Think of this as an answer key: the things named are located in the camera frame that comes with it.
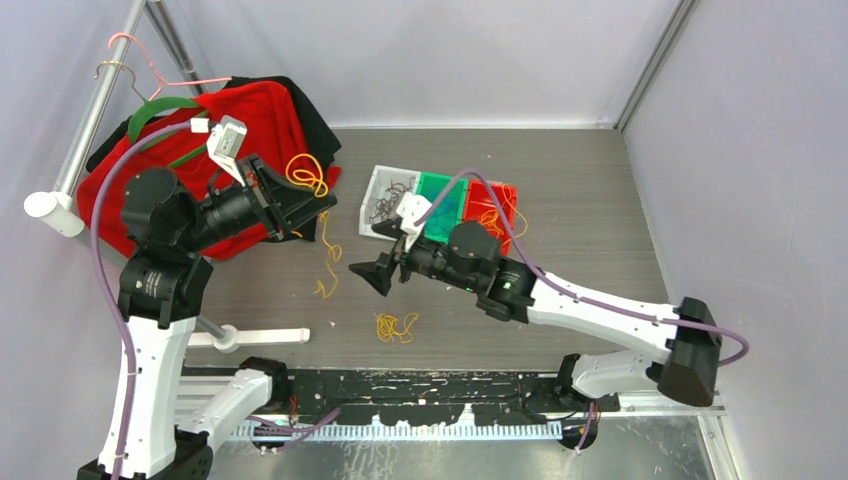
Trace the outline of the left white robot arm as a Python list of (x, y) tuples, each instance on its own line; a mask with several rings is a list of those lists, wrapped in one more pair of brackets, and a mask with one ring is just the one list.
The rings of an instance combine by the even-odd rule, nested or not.
[(120, 218), (135, 251), (106, 296), (122, 337), (121, 374), (109, 433), (81, 479), (204, 479), (215, 452), (251, 414), (285, 409), (293, 386), (280, 361), (251, 356), (188, 419), (175, 418), (179, 380), (201, 317), (212, 265), (203, 251), (253, 227), (282, 237), (333, 207), (332, 193), (297, 186), (259, 157), (240, 177), (198, 200), (166, 167), (146, 169), (123, 190)]

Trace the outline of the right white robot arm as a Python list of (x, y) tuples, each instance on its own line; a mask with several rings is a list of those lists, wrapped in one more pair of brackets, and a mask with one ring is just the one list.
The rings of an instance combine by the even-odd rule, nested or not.
[(705, 302), (692, 297), (677, 306), (639, 302), (571, 285), (503, 256), (500, 241), (477, 222), (456, 226), (445, 243), (412, 240), (398, 221), (378, 228), (395, 244), (376, 260), (349, 269), (382, 296), (393, 274), (402, 283), (418, 274), (475, 294), (477, 307), (496, 320), (561, 327), (621, 346), (612, 354), (564, 357), (554, 387), (565, 409), (577, 411), (602, 397), (641, 389), (693, 407), (712, 405), (721, 340)]

